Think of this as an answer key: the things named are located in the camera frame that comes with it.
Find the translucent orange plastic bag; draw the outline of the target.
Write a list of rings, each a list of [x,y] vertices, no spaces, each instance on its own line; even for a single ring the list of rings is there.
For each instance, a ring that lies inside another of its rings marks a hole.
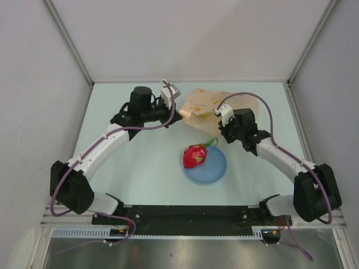
[[[230,92],[197,88],[189,94],[179,112],[183,116],[183,121],[189,126],[217,136],[220,134],[218,129],[220,118],[214,114],[214,111],[221,101],[230,95]],[[238,95],[225,101],[225,103],[233,109],[250,108],[255,115],[258,115],[259,112],[257,98],[250,95]],[[205,112],[211,112],[211,114],[207,117],[200,116]]]

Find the red fake dragon fruit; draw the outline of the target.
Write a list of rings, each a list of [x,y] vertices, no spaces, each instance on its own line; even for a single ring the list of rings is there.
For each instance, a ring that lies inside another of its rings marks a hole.
[[[208,155],[209,147],[216,146],[218,138],[214,137],[207,142],[190,145],[183,153],[183,167],[185,169],[193,169],[202,165]]]

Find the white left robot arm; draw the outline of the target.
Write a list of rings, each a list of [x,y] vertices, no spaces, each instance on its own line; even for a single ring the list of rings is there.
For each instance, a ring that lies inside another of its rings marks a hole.
[[[176,110],[175,99],[180,91],[166,80],[158,97],[146,86],[136,86],[128,102],[110,120],[99,138],[86,150],[65,163],[56,161],[50,169],[50,211],[55,202],[67,207],[67,212],[78,215],[86,211],[104,214],[112,224],[123,220],[124,210],[120,200],[107,193],[93,191],[90,181],[96,171],[120,146],[130,142],[139,132],[151,130],[146,123],[160,122],[159,128],[167,128],[182,120]]]

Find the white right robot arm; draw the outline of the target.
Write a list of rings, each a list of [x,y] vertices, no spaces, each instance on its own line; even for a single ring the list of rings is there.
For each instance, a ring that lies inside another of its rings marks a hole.
[[[341,207],[342,199],[328,164],[300,159],[277,145],[271,133],[258,129],[249,108],[234,110],[224,105],[215,110],[215,115],[221,118],[218,128],[227,143],[240,141],[245,151],[272,164],[293,183],[293,194],[275,194],[259,203],[263,224],[271,225],[284,215],[298,215],[306,222],[321,221],[322,216],[328,215],[327,222],[331,223],[332,212]]]

